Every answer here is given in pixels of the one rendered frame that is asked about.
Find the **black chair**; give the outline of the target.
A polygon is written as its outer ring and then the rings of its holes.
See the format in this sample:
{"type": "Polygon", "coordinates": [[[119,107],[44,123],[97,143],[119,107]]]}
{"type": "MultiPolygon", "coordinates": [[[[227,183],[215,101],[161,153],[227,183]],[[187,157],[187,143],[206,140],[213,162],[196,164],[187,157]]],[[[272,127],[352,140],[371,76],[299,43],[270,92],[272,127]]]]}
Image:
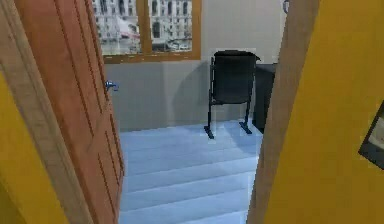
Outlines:
{"type": "Polygon", "coordinates": [[[244,120],[239,123],[247,133],[250,105],[252,101],[256,64],[260,58],[249,51],[221,50],[213,54],[210,61],[208,120],[204,130],[209,139],[214,135],[211,130],[212,107],[225,104],[246,104],[244,120]]]}

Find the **wooden framed window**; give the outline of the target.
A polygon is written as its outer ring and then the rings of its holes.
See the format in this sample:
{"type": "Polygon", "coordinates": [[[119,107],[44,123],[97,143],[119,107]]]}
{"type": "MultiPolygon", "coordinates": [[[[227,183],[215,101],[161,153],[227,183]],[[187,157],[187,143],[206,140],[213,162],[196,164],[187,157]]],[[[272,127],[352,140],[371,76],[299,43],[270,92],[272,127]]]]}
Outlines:
{"type": "Polygon", "coordinates": [[[106,64],[199,60],[202,0],[90,0],[106,64]]]}

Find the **brown wooden room door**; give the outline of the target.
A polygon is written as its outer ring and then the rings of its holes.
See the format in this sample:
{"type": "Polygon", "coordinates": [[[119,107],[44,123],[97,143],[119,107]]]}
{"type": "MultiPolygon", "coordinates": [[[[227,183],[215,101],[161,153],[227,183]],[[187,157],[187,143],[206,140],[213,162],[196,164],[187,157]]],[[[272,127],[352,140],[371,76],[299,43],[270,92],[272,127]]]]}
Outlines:
{"type": "Polygon", "coordinates": [[[124,160],[91,0],[14,0],[95,224],[118,224],[124,160]]]}

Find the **black framed wall picture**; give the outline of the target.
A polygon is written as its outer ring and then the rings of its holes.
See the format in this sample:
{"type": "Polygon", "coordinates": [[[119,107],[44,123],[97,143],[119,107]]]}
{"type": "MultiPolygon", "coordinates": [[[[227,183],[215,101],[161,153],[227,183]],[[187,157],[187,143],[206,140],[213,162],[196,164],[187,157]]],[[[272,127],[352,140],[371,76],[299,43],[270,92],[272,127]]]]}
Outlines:
{"type": "Polygon", "coordinates": [[[384,100],[358,153],[381,170],[384,170],[384,100]]]}

